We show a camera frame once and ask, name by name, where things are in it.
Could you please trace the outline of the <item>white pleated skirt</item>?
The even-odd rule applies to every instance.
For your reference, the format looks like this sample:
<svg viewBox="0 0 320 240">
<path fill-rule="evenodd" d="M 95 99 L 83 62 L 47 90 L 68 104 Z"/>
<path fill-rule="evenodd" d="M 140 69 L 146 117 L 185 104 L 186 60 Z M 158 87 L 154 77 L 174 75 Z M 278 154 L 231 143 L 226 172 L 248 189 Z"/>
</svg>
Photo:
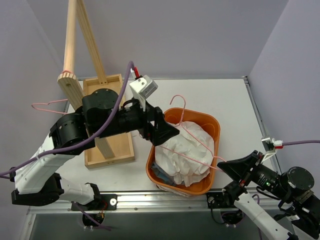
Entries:
<svg viewBox="0 0 320 240">
<path fill-rule="evenodd" d="M 201 126 L 183 121 L 179 134 L 155 147 L 155 162 L 177 185 L 190 187 L 210 173 L 215 143 Z"/>
</svg>

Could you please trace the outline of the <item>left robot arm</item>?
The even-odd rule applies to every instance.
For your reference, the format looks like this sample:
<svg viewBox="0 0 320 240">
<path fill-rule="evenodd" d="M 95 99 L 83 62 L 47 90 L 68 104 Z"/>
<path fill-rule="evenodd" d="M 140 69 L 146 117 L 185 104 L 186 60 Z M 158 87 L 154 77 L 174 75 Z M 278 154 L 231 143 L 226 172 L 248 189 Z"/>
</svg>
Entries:
<svg viewBox="0 0 320 240">
<path fill-rule="evenodd" d="M 29 161 L 10 170 L 10 180 L 15 184 L 12 203 L 39 207 L 67 200 L 86 210 L 101 209 L 104 200 L 96 184 L 70 184 L 57 169 L 95 147 L 95 139 L 134 130 L 154 146 L 161 146 L 180 133 L 166 122 L 160 108 L 144 99 L 134 97 L 120 103 L 118 94 L 106 88 L 85 96 L 81 107 L 56 122 Z"/>
</svg>

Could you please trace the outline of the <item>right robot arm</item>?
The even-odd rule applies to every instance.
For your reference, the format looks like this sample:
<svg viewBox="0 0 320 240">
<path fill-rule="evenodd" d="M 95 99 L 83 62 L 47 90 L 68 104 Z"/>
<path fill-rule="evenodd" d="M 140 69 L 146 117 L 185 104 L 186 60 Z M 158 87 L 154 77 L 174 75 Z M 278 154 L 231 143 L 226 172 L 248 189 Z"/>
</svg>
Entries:
<svg viewBox="0 0 320 240">
<path fill-rule="evenodd" d="M 278 174 L 262 164 L 264 155 L 253 151 L 240 159 L 219 162 L 217 167 L 232 181 L 221 192 L 206 194 L 209 209 L 237 208 L 245 214 L 269 240 L 296 240 L 298 236 L 282 227 L 278 221 L 288 218 L 304 233 L 317 240 L 320 237 L 320 200 L 312 188 L 312 174 L 299 166 Z M 270 216 L 255 201 L 247 186 L 255 183 L 259 194 L 278 200 L 280 214 Z"/>
</svg>

